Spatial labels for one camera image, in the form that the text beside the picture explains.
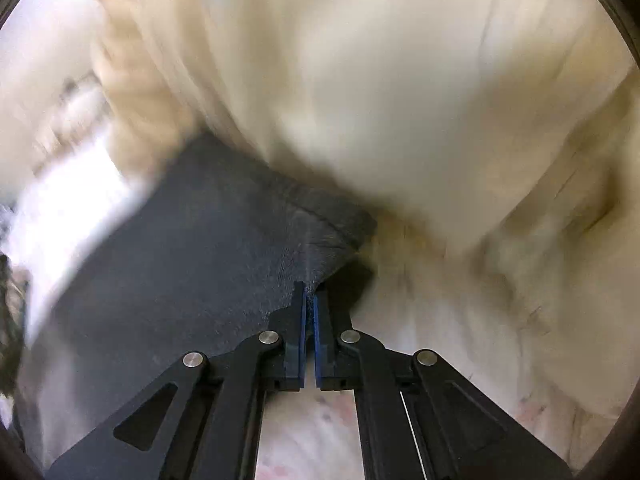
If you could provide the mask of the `dark grey denim pants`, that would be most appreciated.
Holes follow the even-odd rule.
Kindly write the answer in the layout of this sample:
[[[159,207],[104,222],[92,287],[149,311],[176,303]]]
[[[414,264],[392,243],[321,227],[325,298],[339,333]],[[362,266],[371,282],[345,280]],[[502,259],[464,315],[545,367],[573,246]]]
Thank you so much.
[[[47,469],[186,352],[232,350],[374,231],[346,197],[198,136],[81,265],[27,351],[15,413],[28,456]]]

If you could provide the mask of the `white floral bed sheet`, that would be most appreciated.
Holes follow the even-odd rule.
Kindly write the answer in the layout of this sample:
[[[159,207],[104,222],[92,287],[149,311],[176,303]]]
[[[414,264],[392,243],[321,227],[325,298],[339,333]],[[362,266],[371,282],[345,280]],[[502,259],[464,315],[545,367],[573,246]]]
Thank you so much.
[[[29,272],[25,282],[26,347],[18,375],[43,323],[81,265],[142,207],[157,185],[135,188],[126,183],[102,148],[89,144],[55,165],[23,194],[8,243],[12,264]],[[316,382],[312,300],[318,292],[326,292],[331,307],[349,314],[370,276],[355,254],[315,288],[303,283],[304,383],[297,391],[267,391],[256,469],[250,479],[367,479],[354,394],[350,390],[323,391]],[[15,413],[17,393],[16,385],[12,427],[24,456],[32,460]],[[47,478],[54,462],[47,469],[34,463]]]

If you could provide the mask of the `cream yellow duvet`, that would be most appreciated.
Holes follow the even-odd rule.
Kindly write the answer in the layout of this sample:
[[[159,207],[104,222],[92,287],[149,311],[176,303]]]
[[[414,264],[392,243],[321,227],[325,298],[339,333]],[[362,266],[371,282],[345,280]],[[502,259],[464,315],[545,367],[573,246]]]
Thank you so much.
[[[108,152],[205,122],[365,203],[355,323],[579,469],[639,378],[639,71],[597,0],[96,0]]]

